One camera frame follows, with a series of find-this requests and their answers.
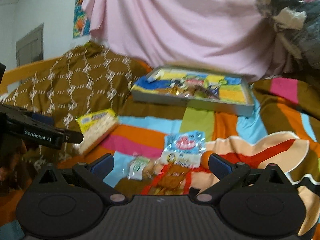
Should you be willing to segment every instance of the metal screw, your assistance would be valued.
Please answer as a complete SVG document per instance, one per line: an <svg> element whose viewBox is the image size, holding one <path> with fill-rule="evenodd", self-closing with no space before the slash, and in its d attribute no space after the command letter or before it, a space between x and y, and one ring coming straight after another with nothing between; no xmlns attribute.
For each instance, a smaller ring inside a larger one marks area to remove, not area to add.
<svg viewBox="0 0 320 240"><path fill-rule="evenodd" d="M212 200L212 196L209 194L200 194L197 196L197 200L201 202L209 202Z"/></svg>
<svg viewBox="0 0 320 240"><path fill-rule="evenodd" d="M122 194L113 194L110 196L110 200L113 202L122 202L125 200L125 196Z"/></svg>

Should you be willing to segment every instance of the wooden bed frame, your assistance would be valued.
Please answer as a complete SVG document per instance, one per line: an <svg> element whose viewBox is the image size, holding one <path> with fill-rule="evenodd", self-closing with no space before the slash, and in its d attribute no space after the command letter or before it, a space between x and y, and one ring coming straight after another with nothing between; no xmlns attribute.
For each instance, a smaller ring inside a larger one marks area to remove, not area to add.
<svg viewBox="0 0 320 240"><path fill-rule="evenodd" d="M20 67L17 67L12 70L8 70L4 73L1 84L0 84L0 95L3 95L8 92L8 86L24 80L28 77L33 76L36 72L44 70L46 68L52 67L52 65L59 59L52 58L47 60L36 61L30 64L26 64Z"/></svg>

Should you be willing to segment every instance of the black circular disc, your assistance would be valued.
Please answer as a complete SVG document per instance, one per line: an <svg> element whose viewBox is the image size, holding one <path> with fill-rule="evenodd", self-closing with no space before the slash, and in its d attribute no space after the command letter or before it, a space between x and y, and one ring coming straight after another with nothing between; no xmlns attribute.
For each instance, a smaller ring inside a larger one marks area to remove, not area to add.
<svg viewBox="0 0 320 240"><path fill-rule="evenodd" d="M17 219L25 231L39 238L71 238L92 227L103 210L99 196L84 188L27 191L17 206Z"/></svg>
<svg viewBox="0 0 320 240"><path fill-rule="evenodd" d="M295 234L306 215L298 194L252 193L233 190L220 201L223 218L251 236L275 237Z"/></svg>

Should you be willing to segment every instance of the gray door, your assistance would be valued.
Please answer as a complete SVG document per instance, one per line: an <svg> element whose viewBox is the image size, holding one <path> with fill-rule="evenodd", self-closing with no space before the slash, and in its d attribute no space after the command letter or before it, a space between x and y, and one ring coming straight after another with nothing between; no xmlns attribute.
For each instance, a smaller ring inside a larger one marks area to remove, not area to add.
<svg viewBox="0 0 320 240"><path fill-rule="evenodd" d="M17 66L43 60L43 24L16 43Z"/></svg>

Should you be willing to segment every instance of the light blue stripe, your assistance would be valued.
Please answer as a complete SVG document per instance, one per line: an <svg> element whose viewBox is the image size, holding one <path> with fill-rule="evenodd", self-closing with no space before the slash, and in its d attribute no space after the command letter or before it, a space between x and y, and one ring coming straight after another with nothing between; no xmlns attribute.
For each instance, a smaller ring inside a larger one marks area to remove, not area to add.
<svg viewBox="0 0 320 240"><path fill-rule="evenodd" d="M268 132L260 116L260 103L253 94L252 98L254 100L253 113L250 117L239 116L236 130L243 140L250 144L255 144L267 136Z"/></svg>
<svg viewBox="0 0 320 240"><path fill-rule="evenodd" d="M0 227L1 240L21 240L23 237L24 233L17 220Z"/></svg>
<svg viewBox="0 0 320 240"><path fill-rule="evenodd" d="M313 132L313 129L312 129L311 124L310 124L309 115L304 114L304 113L300 113L300 114L301 114L302 125L303 125L303 128L306 131L307 135L309 135L309 137L314 142L317 142L315 133Z"/></svg>
<svg viewBox="0 0 320 240"><path fill-rule="evenodd" d="M115 187L121 179L128 176L129 164L134 157L116 151L113 159L115 166L108 176L103 179L103 181L111 187Z"/></svg>
<svg viewBox="0 0 320 240"><path fill-rule="evenodd" d="M179 133L182 120L169 120L164 118L133 117L133 116L118 116L122 124L136 126L140 128L155 130L166 134Z"/></svg>

